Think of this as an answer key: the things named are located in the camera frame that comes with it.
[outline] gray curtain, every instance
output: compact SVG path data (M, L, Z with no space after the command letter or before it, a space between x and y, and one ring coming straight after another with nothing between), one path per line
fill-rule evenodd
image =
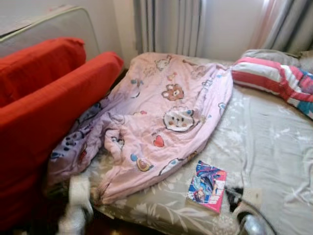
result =
M137 50L201 56L206 0L134 0Z
M297 53L313 49L313 1L286 0L263 48Z

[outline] pink comforter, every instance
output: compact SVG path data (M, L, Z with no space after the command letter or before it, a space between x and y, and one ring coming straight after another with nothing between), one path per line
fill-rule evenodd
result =
M203 150L232 84L219 64L158 53L134 58L125 78L52 152L49 186L83 171L102 144L114 157L99 186L102 203L163 180Z

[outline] pillow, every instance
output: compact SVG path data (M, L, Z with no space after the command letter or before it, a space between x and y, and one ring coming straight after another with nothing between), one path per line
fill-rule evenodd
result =
M8 105L85 63L84 42L57 38L0 59L0 107Z
M271 60L278 62L282 65L292 65L300 67L299 59L296 55L287 54L278 50L267 50L267 49L257 49L257 50L247 50L241 58L252 57L264 60Z
M231 69L234 83L282 97L313 119L313 75L294 66L245 57Z
M313 73L313 50L300 52L300 68Z

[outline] white wall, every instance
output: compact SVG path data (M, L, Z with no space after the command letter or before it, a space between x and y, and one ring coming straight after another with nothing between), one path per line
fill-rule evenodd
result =
M135 48L134 4L132 0L114 0L116 22L125 67L138 55Z
M89 12L101 51L112 50L122 56L113 0L1 0L1 23L45 15L48 10L62 4L82 6Z
M205 58L237 60L260 21L263 0L208 0Z

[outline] cartoon bear print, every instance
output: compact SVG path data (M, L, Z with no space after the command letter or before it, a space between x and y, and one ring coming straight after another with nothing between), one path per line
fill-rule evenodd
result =
M168 66L170 64L171 59L172 59L172 56L171 55L167 55L166 59L156 60L155 61L156 68L159 71L163 71L166 68L166 66Z
M162 92L162 96L169 101L176 101L184 98L184 91L179 84L169 84L166 86L167 91Z
M194 126L193 110L187 107L173 107L163 117L166 129L186 132Z

